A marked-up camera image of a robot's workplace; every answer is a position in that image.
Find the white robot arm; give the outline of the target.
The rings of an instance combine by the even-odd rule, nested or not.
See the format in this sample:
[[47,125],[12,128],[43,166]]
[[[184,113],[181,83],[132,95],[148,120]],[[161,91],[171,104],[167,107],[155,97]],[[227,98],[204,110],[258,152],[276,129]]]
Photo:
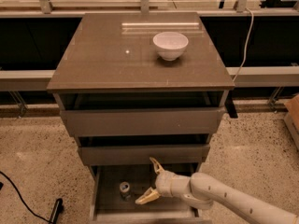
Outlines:
[[157,177],[155,188],[149,187],[135,200],[145,204],[160,197],[179,198],[188,206],[207,210],[220,203],[249,224],[299,224],[299,216],[233,189],[205,173],[191,176],[166,171],[153,157],[149,158]]

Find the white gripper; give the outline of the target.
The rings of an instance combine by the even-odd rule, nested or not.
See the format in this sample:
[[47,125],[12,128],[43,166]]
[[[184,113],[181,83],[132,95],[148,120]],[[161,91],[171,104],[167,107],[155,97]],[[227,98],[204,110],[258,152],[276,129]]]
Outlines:
[[154,172],[157,174],[155,181],[156,189],[148,188],[143,195],[135,200],[136,204],[142,205],[153,202],[163,197],[180,197],[191,192],[190,178],[185,175],[177,175],[165,171],[163,166],[153,157],[149,160],[153,164]]

